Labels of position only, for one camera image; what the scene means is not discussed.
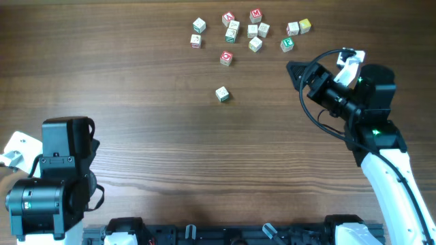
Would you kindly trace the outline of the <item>wooden block green bird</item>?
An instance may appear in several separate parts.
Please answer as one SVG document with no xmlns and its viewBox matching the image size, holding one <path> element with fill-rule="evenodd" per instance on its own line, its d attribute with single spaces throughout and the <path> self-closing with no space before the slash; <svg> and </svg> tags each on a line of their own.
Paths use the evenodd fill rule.
<svg viewBox="0 0 436 245">
<path fill-rule="evenodd" d="M 217 98 L 220 102 L 227 100 L 230 96 L 229 92 L 227 91 L 227 89 L 224 86 L 222 86 L 221 88 L 218 88 L 215 91 L 215 95 L 217 96 Z"/>
</svg>

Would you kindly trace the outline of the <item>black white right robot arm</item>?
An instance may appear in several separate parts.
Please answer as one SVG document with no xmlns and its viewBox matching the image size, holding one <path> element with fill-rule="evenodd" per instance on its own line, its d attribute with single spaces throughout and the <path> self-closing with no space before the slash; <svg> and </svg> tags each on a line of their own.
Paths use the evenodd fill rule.
<svg viewBox="0 0 436 245">
<path fill-rule="evenodd" d="M 290 61 L 287 65 L 294 88 L 322 106 L 334 118 L 344 120 L 337 133 L 314 118 L 309 120 L 327 134 L 345 142 L 357 166 L 370 182 L 379 202 L 393 244 L 434 244 L 435 223 L 411 172 L 407 145 L 389 120 L 396 91 L 394 73 L 382 65 L 364 65 L 350 88 L 319 63 Z"/>
</svg>

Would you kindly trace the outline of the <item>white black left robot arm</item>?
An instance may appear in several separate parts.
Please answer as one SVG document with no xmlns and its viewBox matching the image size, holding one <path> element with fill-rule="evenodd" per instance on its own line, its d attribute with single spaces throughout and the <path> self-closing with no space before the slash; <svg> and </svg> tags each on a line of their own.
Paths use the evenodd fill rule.
<svg viewBox="0 0 436 245">
<path fill-rule="evenodd" d="M 82 220 L 96 190 L 90 166 L 99 141 L 86 116 L 60 117 L 42 124 L 42 149 L 28 154 L 18 180 L 5 196 L 17 244 L 155 244 L 141 218 L 114 218 L 101 228 L 84 228 Z"/>
</svg>

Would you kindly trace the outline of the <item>green letter F block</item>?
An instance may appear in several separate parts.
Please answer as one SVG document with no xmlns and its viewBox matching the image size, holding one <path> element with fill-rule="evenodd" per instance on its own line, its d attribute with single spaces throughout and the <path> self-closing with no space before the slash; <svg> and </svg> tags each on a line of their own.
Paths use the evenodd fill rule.
<svg viewBox="0 0 436 245">
<path fill-rule="evenodd" d="M 287 37 L 281 40 L 280 47 L 283 52 L 289 52 L 294 47 L 294 41 L 291 37 Z"/>
</svg>

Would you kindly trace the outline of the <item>wooden block red blue side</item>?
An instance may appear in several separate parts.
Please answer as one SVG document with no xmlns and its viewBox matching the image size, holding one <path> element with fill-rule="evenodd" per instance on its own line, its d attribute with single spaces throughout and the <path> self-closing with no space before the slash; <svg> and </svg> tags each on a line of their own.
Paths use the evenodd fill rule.
<svg viewBox="0 0 436 245">
<path fill-rule="evenodd" d="M 286 31 L 288 36 L 298 35 L 300 31 L 298 22 L 289 22 Z"/>
</svg>

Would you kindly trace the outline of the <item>wooden block yellow side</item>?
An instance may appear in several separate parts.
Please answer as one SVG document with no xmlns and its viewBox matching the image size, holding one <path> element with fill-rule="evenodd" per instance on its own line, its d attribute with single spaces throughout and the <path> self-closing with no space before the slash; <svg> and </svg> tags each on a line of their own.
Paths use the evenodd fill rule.
<svg viewBox="0 0 436 245">
<path fill-rule="evenodd" d="M 249 49 L 253 52 L 257 52 L 262 47 L 262 40 L 258 37 L 254 37 L 249 42 Z"/>
</svg>

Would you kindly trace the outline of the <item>wooden block green N side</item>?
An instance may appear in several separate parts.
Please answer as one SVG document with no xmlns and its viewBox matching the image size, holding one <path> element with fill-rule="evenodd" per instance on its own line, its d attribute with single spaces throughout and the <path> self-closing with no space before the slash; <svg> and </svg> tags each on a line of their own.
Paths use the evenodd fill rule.
<svg viewBox="0 0 436 245">
<path fill-rule="evenodd" d="M 258 26 L 256 24 L 249 24 L 247 26 L 247 37 L 252 39 L 258 36 Z"/>
</svg>

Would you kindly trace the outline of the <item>red letter M block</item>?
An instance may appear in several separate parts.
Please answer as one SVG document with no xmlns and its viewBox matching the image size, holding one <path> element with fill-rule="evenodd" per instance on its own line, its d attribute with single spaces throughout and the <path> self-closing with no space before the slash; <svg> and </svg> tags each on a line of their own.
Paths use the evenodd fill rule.
<svg viewBox="0 0 436 245">
<path fill-rule="evenodd" d="M 249 12 L 249 19 L 253 24 L 260 22 L 262 17 L 262 11 L 259 8 L 253 9 Z"/>
</svg>

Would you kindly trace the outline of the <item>red letter Q block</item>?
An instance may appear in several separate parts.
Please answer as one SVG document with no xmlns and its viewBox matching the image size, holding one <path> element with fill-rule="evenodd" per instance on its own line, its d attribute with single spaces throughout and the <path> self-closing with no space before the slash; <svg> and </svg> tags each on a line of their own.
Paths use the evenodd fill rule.
<svg viewBox="0 0 436 245">
<path fill-rule="evenodd" d="M 233 54 L 231 52 L 224 50 L 220 56 L 219 61 L 222 65 L 230 66 L 232 59 L 233 59 Z"/>
</svg>

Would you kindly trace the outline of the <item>plain wooden picture block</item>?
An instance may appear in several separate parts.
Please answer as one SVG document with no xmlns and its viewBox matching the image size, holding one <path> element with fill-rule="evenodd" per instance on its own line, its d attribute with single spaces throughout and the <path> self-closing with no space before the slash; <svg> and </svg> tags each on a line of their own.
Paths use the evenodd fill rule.
<svg viewBox="0 0 436 245">
<path fill-rule="evenodd" d="M 229 22 L 228 28 L 229 28 L 229 29 L 232 29 L 232 30 L 235 30 L 235 31 L 238 33 L 239 28 L 240 28 L 240 23 L 239 23 L 239 21 L 237 21 L 237 20 L 231 20 L 231 21 Z"/>
</svg>

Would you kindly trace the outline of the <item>red letter A block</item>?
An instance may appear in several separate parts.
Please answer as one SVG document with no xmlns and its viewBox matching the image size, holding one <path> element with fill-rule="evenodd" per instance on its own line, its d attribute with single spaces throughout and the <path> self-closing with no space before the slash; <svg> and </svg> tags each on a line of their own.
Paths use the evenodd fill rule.
<svg viewBox="0 0 436 245">
<path fill-rule="evenodd" d="M 234 17 L 234 15 L 233 15 L 233 13 L 231 13 L 231 12 L 226 12 L 226 13 L 224 13 L 223 15 L 222 15 L 222 23 L 226 26 L 226 27 L 229 27 L 229 24 L 230 24 L 230 22 L 232 21 L 232 20 L 234 20 L 235 19 L 235 17 Z"/>
</svg>

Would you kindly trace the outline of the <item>wooden block teal edge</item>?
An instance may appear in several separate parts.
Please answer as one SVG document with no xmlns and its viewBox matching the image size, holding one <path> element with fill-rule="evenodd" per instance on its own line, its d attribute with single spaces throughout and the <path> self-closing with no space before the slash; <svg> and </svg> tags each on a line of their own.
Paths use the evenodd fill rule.
<svg viewBox="0 0 436 245">
<path fill-rule="evenodd" d="M 193 22 L 193 29 L 197 33 L 202 33 L 206 29 L 206 22 L 202 20 L 201 18 L 197 18 Z"/>
</svg>

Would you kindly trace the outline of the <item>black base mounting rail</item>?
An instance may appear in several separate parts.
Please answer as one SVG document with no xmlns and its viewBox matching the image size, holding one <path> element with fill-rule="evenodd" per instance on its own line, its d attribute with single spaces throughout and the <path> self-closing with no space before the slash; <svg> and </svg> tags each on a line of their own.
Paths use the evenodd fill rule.
<svg viewBox="0 0 436 245">
<path fill-rule="evenodd" d="M 277 242 L 270 239 L 258 226 L 197 227 L 196 237 L 186 238 L 185 228 L 174 225 L 147 225 L 147 244 L 183 245 L 205 244 L 225 245 L 234 240 L 245 241 L 248 245 L 267 245 Z M 284 244 L 333 244 L 333 234 L 325 231 L 321 223 L 276 226 L 277 235 Z"/>
</svg>

